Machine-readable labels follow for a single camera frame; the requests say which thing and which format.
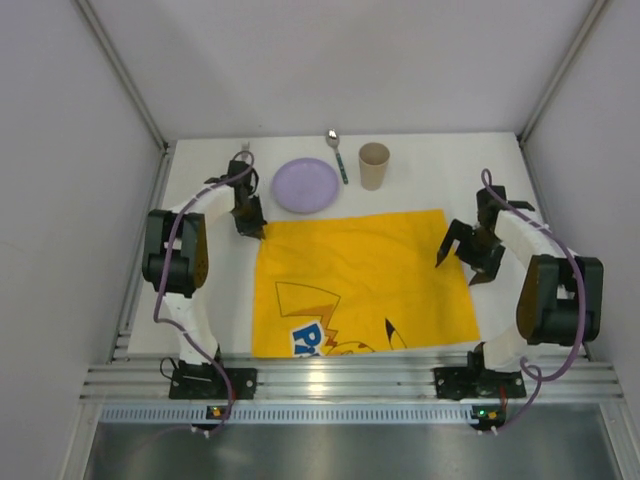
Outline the yellow pikachu cloth placemat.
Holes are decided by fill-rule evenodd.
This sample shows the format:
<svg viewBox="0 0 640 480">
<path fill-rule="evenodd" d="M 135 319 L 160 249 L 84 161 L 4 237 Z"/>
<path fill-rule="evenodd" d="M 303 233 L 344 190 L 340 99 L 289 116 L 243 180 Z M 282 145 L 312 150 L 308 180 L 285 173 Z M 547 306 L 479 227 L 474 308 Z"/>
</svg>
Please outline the yellow pikachu cloth placemat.
<svg viewBox="0 0 640 480">
<path fill-rule="evenodd" d="M 256 259 L 252 354 L 341 356 L 479 341 L 460 261 L 436 263 L 447 229 L 441 210 L 269 224 Z"/>
</svg>

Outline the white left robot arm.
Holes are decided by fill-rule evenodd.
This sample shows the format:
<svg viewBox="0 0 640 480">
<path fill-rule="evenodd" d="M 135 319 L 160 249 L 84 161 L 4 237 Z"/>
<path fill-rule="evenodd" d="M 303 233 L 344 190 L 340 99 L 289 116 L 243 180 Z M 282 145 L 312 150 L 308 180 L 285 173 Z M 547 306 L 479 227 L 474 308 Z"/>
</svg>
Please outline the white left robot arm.
<svg viewBox="0 0 640 480">
<path fill-rule="evenodd" d="M 206 180 L 191 198 L 147 215 L 142 275 L 156 292 L 153 321 L 172 326 L 179 335 L 172 378 L 176 387 L 184 380 L 207 387 L 230 381 L 198 291 L 209 274 L 207 228 L 220 217 L 232 216 L 242 237 L 265 238 L 267 221 L 254 162 L 253 153 L 243 149 L 229 161 L 224 175 Z"/>
</svg>

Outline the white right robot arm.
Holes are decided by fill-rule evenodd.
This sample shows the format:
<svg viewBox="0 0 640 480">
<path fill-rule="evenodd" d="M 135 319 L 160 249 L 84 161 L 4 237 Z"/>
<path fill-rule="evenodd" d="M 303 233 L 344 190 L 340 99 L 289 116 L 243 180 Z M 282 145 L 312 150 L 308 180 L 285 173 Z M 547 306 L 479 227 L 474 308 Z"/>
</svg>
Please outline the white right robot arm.
<svg viewBox="0 0 640 480">
<path fill-rule="evenodd" d="M 441 399 L 523 398 L 521 360 L 535 347 L 554 344 L 577 355 L 600 332 L 604 265 L 570 250 L 535 218 L 526 201 L 508 199 L 502 186 L 476 194 L 477 223 L 453 220 L 437 251 L 442 264 L 453 253 L 468 265 L 472 284 L 494 281 L 511 252 L 526 269 L 515 321 L 496 338 L 478 344 L 462 367 L 434 371 Z"/>
</svg>

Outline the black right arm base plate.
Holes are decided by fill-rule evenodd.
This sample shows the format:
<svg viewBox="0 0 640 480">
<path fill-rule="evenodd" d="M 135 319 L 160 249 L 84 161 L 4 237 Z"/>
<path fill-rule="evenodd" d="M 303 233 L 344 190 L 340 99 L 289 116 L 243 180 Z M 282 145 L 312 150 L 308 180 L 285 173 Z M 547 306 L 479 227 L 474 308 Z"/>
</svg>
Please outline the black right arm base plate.
<svg viewBox="0 0 640 480">
<path fill-rule="evenodd" d="M 525 398 L 526 388 L 519 372 L 504 373 L 468 367 L 439 367 L 433 370 L 436 396 L 439 399 Z"/>
</svg>

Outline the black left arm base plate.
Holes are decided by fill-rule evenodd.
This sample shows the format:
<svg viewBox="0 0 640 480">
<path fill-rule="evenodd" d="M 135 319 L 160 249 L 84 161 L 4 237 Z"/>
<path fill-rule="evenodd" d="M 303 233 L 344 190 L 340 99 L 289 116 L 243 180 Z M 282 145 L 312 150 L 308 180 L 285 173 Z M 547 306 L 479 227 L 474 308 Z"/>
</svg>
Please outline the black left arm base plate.
<svg viewBox="0 0 640 480">
<path fill-rule="evenodd" d="M 255 368 L 225 368 L 233 400 L 252 400 L 257 388 Z M 227 400 L 227 386 L 212 365 L 179 364 L 173 371 L 168 397 L 171 400 Z"/>
</svg>

